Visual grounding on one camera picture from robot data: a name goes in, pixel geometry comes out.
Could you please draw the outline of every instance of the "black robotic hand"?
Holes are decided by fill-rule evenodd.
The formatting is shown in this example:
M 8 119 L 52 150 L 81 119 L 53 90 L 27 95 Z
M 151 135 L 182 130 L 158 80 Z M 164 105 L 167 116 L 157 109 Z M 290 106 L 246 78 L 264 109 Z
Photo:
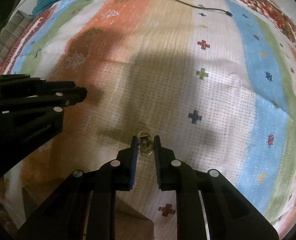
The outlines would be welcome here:
M 86 96 L 86 88 L 72 81 L 0 75 L 0 177 L 59 134 L 63 108 Z

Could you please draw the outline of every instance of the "key ring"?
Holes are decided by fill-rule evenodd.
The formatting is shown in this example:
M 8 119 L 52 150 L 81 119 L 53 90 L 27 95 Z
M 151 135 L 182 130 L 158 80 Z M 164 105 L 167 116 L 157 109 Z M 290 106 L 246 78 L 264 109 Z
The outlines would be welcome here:
M 149 156 L 153 152 L 153 141 L 151 135 L 147 131 L 138 133 L 138 151 L 144 155 Z

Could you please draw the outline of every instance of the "metal screw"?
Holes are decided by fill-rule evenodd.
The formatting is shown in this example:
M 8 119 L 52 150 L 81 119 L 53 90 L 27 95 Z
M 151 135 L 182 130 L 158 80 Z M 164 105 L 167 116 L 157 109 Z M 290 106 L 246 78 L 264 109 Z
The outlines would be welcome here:
M 175 166 L 175 167 L 178 167 L 178 166 L 181 165 L 181 161 L 179 161 L 179 160 L 173 160 L 173 161 L 171 162 L 171 165 L 173 165 L 173 166 Z
M 118 160 L 113 160 L 113 161 L 111 161 L 110 165 L 111 165 L 112 167 L 118 167 L 118 166 L 120 165 L 120 161 L 118 161 Z
M 209 172 L 209 175 L 212 177 L 218 177 L 219 176 L 219 172 L 217 170 L 211 170 Z
M 62 108 L 59 107 L 59 106 L 56 106 L 56 107 L 54 108 L 54 110 L 55 110 L 56 112 L 61 112 L 61 111 L 62 111 Z
M 146 140 L 143 140 L 141 143 L 142 147 L 147 147 L 148 146 L 148 142 Z
M 73 173 L 72 173 L 72 176 L 74 176 L 75 178 L 78 178 L 78 177 L 81 177 L 83 174 L 82 170 L 75 170 Z

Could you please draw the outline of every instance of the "dark blue cross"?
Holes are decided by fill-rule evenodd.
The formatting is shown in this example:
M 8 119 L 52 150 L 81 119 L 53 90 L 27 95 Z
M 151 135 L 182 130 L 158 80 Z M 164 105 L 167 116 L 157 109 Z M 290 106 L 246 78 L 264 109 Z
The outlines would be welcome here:
M 273 81 L 273 76 L 268 72 L 268 71 L 265 71 L 266 73 L 266 78 L 268 79 L 269 83 Z
M 188 118 L 191 118 L 191 123 L 196 124 L 197 121 L 201 121 L 201 115 L 198 115 L 198 111 L 194 110 L 193 114 L 189 113 Z

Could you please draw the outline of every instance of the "blue stripe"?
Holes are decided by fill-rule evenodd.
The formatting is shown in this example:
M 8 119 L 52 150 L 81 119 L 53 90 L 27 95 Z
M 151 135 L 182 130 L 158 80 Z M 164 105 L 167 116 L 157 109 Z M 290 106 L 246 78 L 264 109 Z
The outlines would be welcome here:
M 226 3 L 239 29 L 248 78 L 256 93 L 254 127 L 237 189 L 263 213 L 283 155 L 288 106 L 278 63 L 253 14 L 230 0 L 226 0 Z M 276 109 L 273 101 L 280 108 Z M 268 145 L 270 134 L 274 136 L 272 146 Z M 264 177 L 262 182 L 258 182 L 257 179 L 261 174 L 264 174 Z
M 31 55 L 31 50 L 34 46 L 32 42 L 37 42 L 44 35 L 47 34 L 52 25 L 56 22 L 57 18 L 72 4 L 77 0 L 62 0 L 57 5 L 56 11 L 51 15 L 51 17 L 41 26 L 41 28 L 30 38 L 29 42 L 26 43 L 16 59 L 16 62 L 11 70 L 11 74 L 19 73 L 22 67 L 22 64 L 26 60 L 27 56 L 35 56 Z

